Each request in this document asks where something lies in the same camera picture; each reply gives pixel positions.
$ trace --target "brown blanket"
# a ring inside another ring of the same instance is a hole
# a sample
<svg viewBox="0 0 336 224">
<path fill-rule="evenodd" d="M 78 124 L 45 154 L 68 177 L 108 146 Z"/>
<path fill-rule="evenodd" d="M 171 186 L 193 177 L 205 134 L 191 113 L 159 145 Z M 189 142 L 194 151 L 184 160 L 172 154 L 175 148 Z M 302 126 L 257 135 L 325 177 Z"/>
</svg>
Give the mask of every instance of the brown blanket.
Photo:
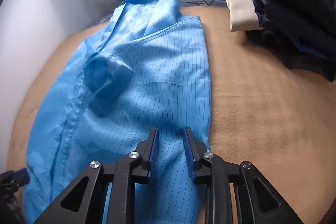
<svg viewBox="0 0 336 224">
<path fill-rule="evenodd" d="M 212 151 L 226 161 L 253 162 L 304 223 L 318 223 L 336 197 L 336 84 L 311 72 L 290 71 L 243 32 L 231 33 L 228 9 L 181 11 L 199 15 L 205 30 Z M 41 101 L 81 41 L 101 27 L 63 41 L 35 79 L 16 117 L 9 169 L 25 166 Z"/>
</svg>

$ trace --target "pinstripe fabric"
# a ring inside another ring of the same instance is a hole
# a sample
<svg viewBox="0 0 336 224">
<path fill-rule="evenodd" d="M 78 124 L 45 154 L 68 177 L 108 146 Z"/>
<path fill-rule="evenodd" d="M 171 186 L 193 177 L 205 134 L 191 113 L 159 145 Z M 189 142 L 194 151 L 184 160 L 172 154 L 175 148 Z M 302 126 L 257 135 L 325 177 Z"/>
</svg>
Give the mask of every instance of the pinstripe fabric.
<svg viewBox="0 0 336 224">
<path fill-rule="evenodd" d="M 92 160 L 112 162 L 159 129 L 150 185 L 136 186 L 136 223 L 195 223 L 203 189 L 192 185 L 182 136 L 208 146 L 210 74 L 199 17 L 177 0 L 126 0 L 85 39 L 42 102 L 27 149 L 32 223 Z"/>
</svg>

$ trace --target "triangular cutout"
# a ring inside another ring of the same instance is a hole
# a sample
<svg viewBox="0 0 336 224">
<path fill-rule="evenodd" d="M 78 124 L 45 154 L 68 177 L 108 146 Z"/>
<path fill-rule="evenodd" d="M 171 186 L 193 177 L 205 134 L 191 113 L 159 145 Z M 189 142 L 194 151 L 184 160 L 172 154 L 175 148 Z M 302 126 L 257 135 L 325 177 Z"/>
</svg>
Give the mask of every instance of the triangular cutout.
<svg viewBox="0 0 336 224">
<path fill-rule="evenodd" d="M 82 203 L 89 177 L 83 177 L 80 182 L 71 190 L 71 192 L 63 198 L 60 203 L 62 208 L 68 209 L 73 212 L 78 212 Z"/>
<path fill-rule="evenodd" d="M 280 207 L 280 203 L 258 177 L 252 178 L 252 181 L 261 211 L 266 213 Z"/>
</svg>

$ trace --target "bed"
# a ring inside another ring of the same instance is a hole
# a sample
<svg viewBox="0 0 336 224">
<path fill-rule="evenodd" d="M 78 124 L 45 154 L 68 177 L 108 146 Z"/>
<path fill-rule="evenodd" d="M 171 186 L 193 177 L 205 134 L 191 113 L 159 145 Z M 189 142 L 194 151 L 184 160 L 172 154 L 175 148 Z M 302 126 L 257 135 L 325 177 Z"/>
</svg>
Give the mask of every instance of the bed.
<svg viewBox="0 0 336 224">
<path fill-rule="evenodd" d="M 336 84 L 286 69 L 270 52 L 230 32 L 221 7 L 184 7 L 205 31 L 212 81 L 211 150 L 249 160 L 306 224 L 317 224 L 336 196 Z M 82 40 L 106 23 L 65 39 L 28 90 L 13 127 L 7 168 L 25 166 L 26 144 L 48 89 Z M 202 223 L 204 211 L 200 213 Z"/>
</svg>

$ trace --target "metal bolt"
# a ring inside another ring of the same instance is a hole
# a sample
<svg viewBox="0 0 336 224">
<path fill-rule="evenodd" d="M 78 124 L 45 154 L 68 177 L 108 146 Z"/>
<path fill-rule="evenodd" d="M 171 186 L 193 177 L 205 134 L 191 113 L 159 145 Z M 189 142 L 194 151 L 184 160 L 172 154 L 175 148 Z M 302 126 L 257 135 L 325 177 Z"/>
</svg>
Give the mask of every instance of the metal bolt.
<svg viewBox="0 0 336 224">
<path fill-rule="evenodd" d="M 250 169 L 252 167 L 252 163 L 250 163 L 249 161 L 243 161 L 241 164 L 246 169 Z"/>
<path fill-rule="evenodd" d="M 91 168 L 97 168 L 97 167 L 99 167 L 99 166 L 100 166 L 100 162 L 98 162 L 97 160 L 92 161 L 92 162 L 90 163 L 90 167 L 91 167 Z"/>
<path fill-rule="evenodd" d="M 213 153 L 211 153 L 211 152 L 205 152 L 205 153 L 204 153 L 204 157 L 205 157 L 206 159 L 212 159 L 212 158 L 213 158 Z"/>
<path fill-rule="evenodd" d="M 133 152 L 129 153 L 128 156 L 129 156 L 131 159 L 136 159 L 136 158 L 139 156 L 139 153 L 136 152 L 136 151 L 133 151 Z"/>
</svg>

